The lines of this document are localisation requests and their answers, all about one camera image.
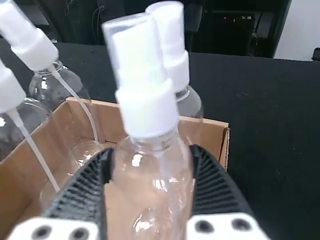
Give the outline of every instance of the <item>bottle neck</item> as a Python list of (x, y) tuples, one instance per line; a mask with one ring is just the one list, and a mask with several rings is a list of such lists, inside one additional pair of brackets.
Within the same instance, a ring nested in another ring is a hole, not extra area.
[(178, 91), (175, 93), (175, 99), (177, 102), (182, 101), (183, 99), (187, 98), (190, 94), (190, 89), (189, 89), (189, 85), (186, 86), (184, 89), (182, 89), (181, 91)]
[[(55, 60), (52, 65), (54, 66), (55, 70), (57, 72), (59, 72), (62, 68), (65, 68), (65, 66), (63, 65), (63, 63), (57, 59)], [(40, 71), (35, 71), (34, 74), (38, 75), (38, 76), (47, 76), (47, 75), (51, 75), (51, 72), (46, 68)]]
[(129, 136), (131, 143), (134, 145), (134, 148), (138, 152), (142, 153), (150, 153), (150, 152), (158, 152), (164, 151), (169, 148), (174, 140), (174, 138), (178, 135), (177, 128), (172, 131), (157, 137), (151, 138), (135, 138)]

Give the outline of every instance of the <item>empty bottle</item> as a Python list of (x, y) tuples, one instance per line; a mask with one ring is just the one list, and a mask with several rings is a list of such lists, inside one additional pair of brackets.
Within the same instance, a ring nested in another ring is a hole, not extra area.
[[(43, 130), (42, 124), (48, 124), (49, 130)], [(39, 132), (41, 128), (41, 134), (34, 140), (31, 133)], [(73, 155), (63, 144), (51, 112), (39, 101), (26, 98), (15, 75), (1, 60), (0, 142), (0, 164), (10, 161), (7, 166), (11, 167), (12, 174), (43, 208), (78, 169)], [(26, 144), (35, 158), (24, 159), (30, 152)], [(48, 146), (51, 151), (44, 152)]]
[(179, 1), (160, 1), (145, 10), (157, 23), (163, 64), (173, 81), (179, 114), (194, 118), (181, 122), (179, 133), (188, 144), (200, 144), (204, 110), (197, 92), (189, 85), (189, 53), (185, 48), (184, 5)]
[(128, 134), (114, 150), (112, 172), (127, 199), (122, 239), (182, 240), (191, 214), (193, 171), (177, 130), (179, 113), (156, 23), (150, 14), (139, 13), (102, 28)]
[(79, 103), (80, 107), (72, 112), (73, 124), (79, 129), (73, 133), (76, 140), (73, 152), (82, 165), (102, 149), (104, 141), (94, 106), (81, 79), (62, 64), (55, 45), (12, 0), (0, 3), (0, 34), (9, 42), (11, 50), (34, 71), (29, 86), (33, 98), (51, 111), (68, 97), (74, 97)]

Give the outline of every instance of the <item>white wall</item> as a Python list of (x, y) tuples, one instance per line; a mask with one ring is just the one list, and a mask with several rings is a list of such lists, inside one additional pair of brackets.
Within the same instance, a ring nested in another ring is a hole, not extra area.
[(320, 48), (320, 0), (292, 0), (275, 59), (312, 61)]

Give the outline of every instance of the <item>screw hole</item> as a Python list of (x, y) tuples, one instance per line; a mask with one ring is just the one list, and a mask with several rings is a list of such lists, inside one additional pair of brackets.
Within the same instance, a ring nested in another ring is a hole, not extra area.
[(32, 233), (32, 239), (33, 240), (44, 240), (47, 237), (49, 237), (51, 233), (51, 227), (50, 226), (40, 226)]
[(87, 240), (89, 238), (88, 230), (85, 228), (77, 228), (70, 235), (70, 240)]
[(249, 222), (247, 222), (244, 219), (237, 218), (232, 221), (232, 227), (235, 230), (239, 231), (250, 231), (251, 230), (251, 225)]
[(195, 230), (198, 233), (210, 234), (214, 232), (214, 227), (210, 222), (201, 220), (195, 224)]

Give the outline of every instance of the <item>black tablecloth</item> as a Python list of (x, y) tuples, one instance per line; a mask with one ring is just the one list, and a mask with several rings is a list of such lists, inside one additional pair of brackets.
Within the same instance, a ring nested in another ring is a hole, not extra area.
[[(92, 99), (114, 102), (106, 49), (58, 44)], [(32, 73), (0, 41), (0, 58), (25, 90)], [(230, 123), (228, 172), (273, 240), (320, 239), (320, 64), (190, 54), (204, 116)]]

